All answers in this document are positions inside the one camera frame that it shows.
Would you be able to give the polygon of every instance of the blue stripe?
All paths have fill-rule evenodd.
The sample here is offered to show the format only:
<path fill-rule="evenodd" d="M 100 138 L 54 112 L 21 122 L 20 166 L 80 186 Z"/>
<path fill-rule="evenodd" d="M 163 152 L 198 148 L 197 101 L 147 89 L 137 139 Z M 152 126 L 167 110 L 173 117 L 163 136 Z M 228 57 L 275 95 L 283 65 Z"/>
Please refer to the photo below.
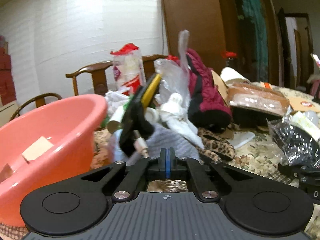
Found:
<path fill-rule="evenodd" d="M 170 170 L 170 150 L 165 150 L 165 178 L 170 179 L 171 170 Z"/>

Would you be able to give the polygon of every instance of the leopard print fabric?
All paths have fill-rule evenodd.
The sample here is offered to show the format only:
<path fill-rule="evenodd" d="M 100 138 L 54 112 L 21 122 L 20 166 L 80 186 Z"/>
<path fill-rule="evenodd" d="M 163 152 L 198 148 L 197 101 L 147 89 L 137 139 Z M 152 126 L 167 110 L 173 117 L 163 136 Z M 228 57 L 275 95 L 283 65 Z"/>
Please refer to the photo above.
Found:
<path fill-rule="evenodd" d="M 222 159 L 230 162 L 236 156 L 233 146 L 221 136 L 204 128 L 199 128 L 198 136 L 201 137 L 204 149 L 197 147 L 199 154 L 205 155 L 212 160 Z"/>

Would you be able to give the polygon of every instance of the doorway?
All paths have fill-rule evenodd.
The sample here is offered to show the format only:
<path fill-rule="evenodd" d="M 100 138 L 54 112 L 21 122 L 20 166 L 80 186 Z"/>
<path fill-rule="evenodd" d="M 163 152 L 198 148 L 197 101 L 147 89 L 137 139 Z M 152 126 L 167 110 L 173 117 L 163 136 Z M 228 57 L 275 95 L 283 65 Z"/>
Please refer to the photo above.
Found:
<path fill-rule="evenodd" d="M 310 91 L 307 84 L 313 73 L 313 42 L 307 13 L 279 14 L 283 49 L 284 49 L 284 86 L 304 93 Z"/>

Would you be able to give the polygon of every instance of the cardboard piece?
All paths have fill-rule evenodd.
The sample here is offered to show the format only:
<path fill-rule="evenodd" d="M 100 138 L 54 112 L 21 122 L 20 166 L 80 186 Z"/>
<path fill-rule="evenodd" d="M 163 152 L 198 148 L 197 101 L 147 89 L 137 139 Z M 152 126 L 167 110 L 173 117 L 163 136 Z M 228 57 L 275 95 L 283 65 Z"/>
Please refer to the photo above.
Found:
<path fill-rule="evenodd" d="M 220 136 L 225 139 L 233 139 L 233 130 L 226 128 L 226 130 L 220 134 Z"/>
<path fill-rule="evenodd" d="M 7 178 L 10 178 L 13 175 L 13 170 L 9 166 L 9 164 L 6 164 L 2 171 L 0 171 L 0 183 L 5 181 Z"/>
<path fill-rule="evenodd" d="M 22 156 L 26 161 L 33 161 L 36 158 L 40 157 L 47 150 L 49 150 L 53 144 L 49 142 L 46 138 L 41 136 L 38 140 L 36 140 L 31 146 L 28 147 L 23 153 Z"/>
<path fill-rule="evenodd" d="M 227 98 L 228 98 L 227 85 L 225 84 L 225 82 L 222 80 L 222 78 L 217 73 L 215 73 L 213 70 L 211 70 L 211 72 L 212 72 L 213 82 L 217 86 L 218 92 L 222 96 L 223 101 L 226 104 L 226 106 L 230 107 L 228 100 L 227 100 Z"/>
<path fill-rule="evenodd" d="M 315 111 L 316 113 L 320 113 L 320 108 L 316 107 L 311 100 L 296 97 L 291 97 L 288 99 L 294 112 L 305 112 L 311 110 Z"/>

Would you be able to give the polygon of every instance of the wooden armchair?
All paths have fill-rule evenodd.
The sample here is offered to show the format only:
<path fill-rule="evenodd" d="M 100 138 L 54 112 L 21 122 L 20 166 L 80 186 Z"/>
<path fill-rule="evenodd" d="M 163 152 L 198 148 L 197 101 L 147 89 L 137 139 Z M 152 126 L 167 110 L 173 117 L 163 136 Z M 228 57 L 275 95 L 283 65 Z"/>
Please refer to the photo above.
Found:
<path fill-rule="evenodd" d="M 56 93 L 46 93 L 46 94 L 42 94 L 39 96 L 36 96 L 34 98 L 31 98 L 30 100 L 28 100 L 27 102 L 25 102 L 24 104 L 22 104 L 17 111 L 14 112 L 14 114 L 11 116 L 10 121 L 12 121 L 16 116 L 20 116 L 20 111 L 25 108 L 27 105 L 29 105 L 32 102 L 36 103 L 36 108 L 44 106 L 45 105 L 45 99 L 46 97 L 56 97 L 57 100 L 61 100 L 62 97 Z"/>
<path fill-rule="evenodd" d="M 149 55 L 149 56 L 142 57 L 143 68 L 144 68 L 144 73 L 146 75 L 146 79 L 148 79 L 155 72 L 153 62 L 156 59 L 166 58 L 166 57 L 167 56 L 164 56 L 164 55 Z M 104 96 L 105 93 L 108 92 L 108 85 L 107 85 L 107 78 L 106 78 L 105 71 L 108 67 L 111 67 L 112 65 L 113 65 L 112 61 L 100 62 L 100 63 L 82 67 L 72 74 L 66 74 L 67 78 L 72 78 L 73 90 L 74 90 L 75 96 L 79 95 L 76 77 L 81 73 L 90 73 L 92 76 L 94 93 Z"/>

